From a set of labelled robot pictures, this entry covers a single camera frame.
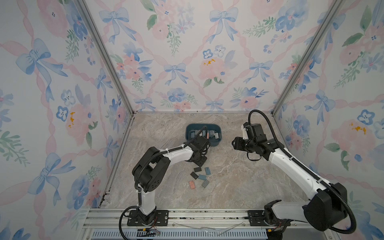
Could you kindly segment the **black eraser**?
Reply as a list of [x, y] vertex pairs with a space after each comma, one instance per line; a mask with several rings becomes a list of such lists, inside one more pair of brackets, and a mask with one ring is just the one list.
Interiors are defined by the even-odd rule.
[[201, 172], [201, 171], [202, 171], [202, 168], [201, 168], [201, 167], [194, 168], [194, 172], [195, 172], [195, 173], [198, 173], [198, 172]]
[[199, 176], [195, 172], [191, 172], [191, 176], [196, 180]]

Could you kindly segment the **blue eraser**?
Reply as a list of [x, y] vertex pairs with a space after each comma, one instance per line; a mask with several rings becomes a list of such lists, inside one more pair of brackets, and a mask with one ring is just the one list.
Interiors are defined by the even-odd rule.
[[211, 171], [209, 167], [205, 168], [206, 175], [211, 175]]

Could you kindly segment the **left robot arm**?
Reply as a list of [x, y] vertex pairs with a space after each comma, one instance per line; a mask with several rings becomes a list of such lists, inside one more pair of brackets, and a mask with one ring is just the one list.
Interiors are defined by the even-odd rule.
[[164, 150], [149, 148], [132, 170], [138, 193], [138, 209], [132, 216], [133, 222], [144, 226], [153, 224], [157, 216], [155, 190], [168, 168], [180, 162], [191, 162], [202, 167], [210, 146], [208, 139], [197, 136], [178, 147]]

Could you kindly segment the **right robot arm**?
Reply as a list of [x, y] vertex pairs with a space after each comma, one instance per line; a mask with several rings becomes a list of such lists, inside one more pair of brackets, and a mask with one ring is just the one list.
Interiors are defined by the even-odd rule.
[[347, 190], [343, 185], [330, 183], [303, 165], [282, 143], [268, 140], [260, 124], [244, 123], [241, 130], [242, 137], [232, 141], [234, 149], [258, 154], [271, 162], [287, 174], [308, 198], [305, 203], [275, 200], [266, 204], [263, 218], [267, 225], [293, 220], [325, 231], [348, 216], [345, 207]]

